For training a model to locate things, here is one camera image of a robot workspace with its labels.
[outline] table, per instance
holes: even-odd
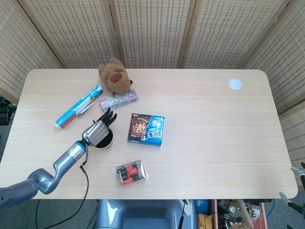
[[[114,140],[90,147],[87,198],[292,198],[297,193],[267,76],[260,70],[128,69],[139,101],[114,110]],[[240,90],[228,81],[238,78]],[[104,92],[84,114],[59,130],[54,122],[96,84]],[[97,69],[36,69],[26,79],[0,164],[0,186],[20,182],[53,162],[94,119],[110,90]],[[132,113],[165,116],[163,145],[127,142]],[[36,198],[81,199],[81,158],[57,189]],[[119,165],[141,159],[147,180],[121,186]]]

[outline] brown plush toy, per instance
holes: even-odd
[[[113,94],[124,94],[129,91],[132,80],[128,78],[124,65],[116,58],[99,66],[99,75],[113,91]]]

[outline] small box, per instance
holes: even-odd
[[[106,112],[108,108],[111,108],[113,110],[120,106],[131,104],[131,103],[137,102],[137,101],[138,101],[138,95],[135,92],[134,88],[131,88],[125,94],[117,94],[114,96],[104,97],[104,98],[100,99],[102,110],[104,112]]]
[[[163,139],[163,127],[163,116],[132,114],[128,141],[160,146]]]
[[[122,185],[146,179],[145,170],[141,160],[116,167],[116,173]]]

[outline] woven folding screen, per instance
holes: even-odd
[[[263,70],[279,112],[305,98],[305,1],[277,25],[247,68]]]
[[[305,102],[288,110],[279,116],[291,164],[303,169],[305,163]],[[302,187],[300,177],[296,177],[299,187]]]
[[[118,57],[102,0],[20,2],[65,68],[97,68]]]
[[[111,0],[127,68],[176,68],[190,0]]]
[[[283,0],[202,0],[183,68],[236,68]]]
[[[11,0],[0,1],[0,47],[0,95],[13,103],[29,71],[61,68]]]

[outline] floor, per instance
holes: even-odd
[[[0,125],[0,160],[9,136],[10,127],[11,124]],[[304,203],[305,192],[299,192],[293,201],[299,204]],[[0,209],[0,229],[34,229],[37,203],[37,200],[29,200],[13,208]],[[41,200],[37,215],[38,228],[41,229],[69,217],[76,212],[80,204],[81,200]],[[53,228],[91,229],[94,220],[91,223],[90,220],[94,216],[96,207],[96,200],[86,200],[80,212],[73,219]],[[272,203],[265,204],[266,214],[270,212],[271,208]],[[305,219],[278,199],[275,202],[273,213],[267,219],[267,223],[269,229],[286,229],[287,224],[293,229],[305,228]]]

